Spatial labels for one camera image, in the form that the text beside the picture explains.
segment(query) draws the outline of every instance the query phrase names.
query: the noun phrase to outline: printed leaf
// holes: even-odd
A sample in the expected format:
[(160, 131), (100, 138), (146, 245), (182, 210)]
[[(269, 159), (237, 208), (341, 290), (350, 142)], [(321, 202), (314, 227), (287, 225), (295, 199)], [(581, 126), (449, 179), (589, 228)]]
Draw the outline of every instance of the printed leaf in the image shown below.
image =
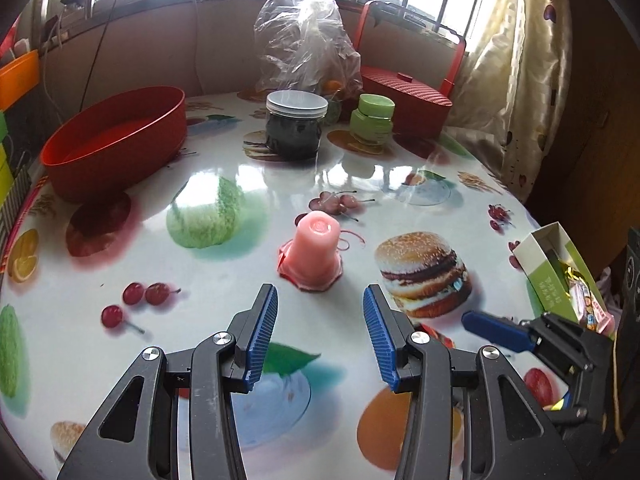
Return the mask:
[(440, 134), (438, 142), (443, 148), (447, 148), (451, 153), (455, 153), (459, 156), (465, 156), (467, 158), (473, 157), (473, 155), (471, 155), (471, 153), (469, 153), (462, 144), (457, 142), (453, 137), (449, 137), (447, 134)]
[(436, 182), (439, 182), (445, 179), (445, 177), (437, 173), (433, 173), (433, 171), (419, 170), (418, 173), (420, 173), (424, 178), (428, 178), (429, 180), (435, 180)]
[(308, 354), (291, 346), (269, 343), (262, 373), (288, 376), (315, 361), (320, 354)]
[(229, 119), (238, 120), (232, 115), (211, 114), (207, 116), (209, 121), (228, 121)]

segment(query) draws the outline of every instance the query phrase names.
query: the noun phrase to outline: printed orange slice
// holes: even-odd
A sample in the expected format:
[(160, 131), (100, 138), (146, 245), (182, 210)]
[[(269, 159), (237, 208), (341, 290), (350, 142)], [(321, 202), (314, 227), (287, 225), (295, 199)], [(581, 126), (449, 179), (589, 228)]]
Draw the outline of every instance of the printed orange slice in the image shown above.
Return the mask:
[(14, 273), (12, 278), (16, 283), (26, 282), (38, 265), (37, 256), (23, 256), (14, 261)]
[(20, 235), (9, 253), (9, 260), (7, 261), (7, 273), (9, 276), (14, 276), (14, 263), (18, 258), (33, 256), (36, 253), (39, 241), (40, 238), (36, 229), (29, 229)]

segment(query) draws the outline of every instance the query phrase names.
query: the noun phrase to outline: printed cherry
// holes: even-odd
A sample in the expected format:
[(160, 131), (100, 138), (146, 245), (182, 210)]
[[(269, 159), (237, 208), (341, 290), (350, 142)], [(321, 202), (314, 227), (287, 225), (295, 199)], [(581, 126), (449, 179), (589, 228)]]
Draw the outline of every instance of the printed cherry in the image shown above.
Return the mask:
[(354, 209), (358, 207), (363, 202), (375, 202), (374, 198), (370, 198), (369, 200), (358, 200), (353, 195), (342, 195), (340, 197), (340, 204), (345, 206), (348, 209)]
[(489, 204), (489, 216), (498, 222), (508, 222), (510, 220), (510, 212), (501, 204)]
[(124, 311), (119, 305), (109, 305), (102, 310), (100, 321), (105, 328), (116, 328), (124, 323), (141, 334), (145, 333), (139, 326), (135, 326), (124, 318)]
[(296, 219), (293, 221), (296, 227), (298, 227), (298, 224), (306, 215), (308, 215), (308, 213), (300, 213), (298, 216), (296, 216)]
[(144, 295), (145, 286), (142, 283), (129, 283), (122, 293), (122, 301), (129, 306), (135, 305), (140, 303)]
[(529, 391), (533, 394), (540, 406), (549, 406), (554, 403), (554, 393), (551, 381), (540, 368), (532, 368), (523, 378)]
[(162, 305), (170, 294), (177, 294), (181, 290), (181, 288), (171, 290), (171, 287), (166, 283), (154, 283), (146, 288), (145, 300), (153, 306)]
[(513, 267), (514, 269), (522, 270), (522, 266), (520, 265), (520, 262), (515, 256), (513, 256), (513, 254), (509, 256), (509, 263), (511, 264), (511, 267)]

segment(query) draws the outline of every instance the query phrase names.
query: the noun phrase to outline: curtain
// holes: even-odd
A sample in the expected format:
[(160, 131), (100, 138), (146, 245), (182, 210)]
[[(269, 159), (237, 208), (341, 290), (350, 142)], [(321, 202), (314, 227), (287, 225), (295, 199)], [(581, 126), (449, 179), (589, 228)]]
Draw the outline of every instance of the curtain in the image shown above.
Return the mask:
[(445, 131), (521, 202), (558, 129), (570, 58), (569, 0), (495, 0), (456, 81)]

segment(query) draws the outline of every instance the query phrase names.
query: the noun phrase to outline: orange container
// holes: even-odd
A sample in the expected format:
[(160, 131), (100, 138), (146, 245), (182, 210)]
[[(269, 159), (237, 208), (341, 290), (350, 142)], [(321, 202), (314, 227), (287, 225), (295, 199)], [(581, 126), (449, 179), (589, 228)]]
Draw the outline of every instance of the orange container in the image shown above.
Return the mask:
[(0, 68), (0, 110), (7, 110), (40, 81), (38, 51), (31, 50)]

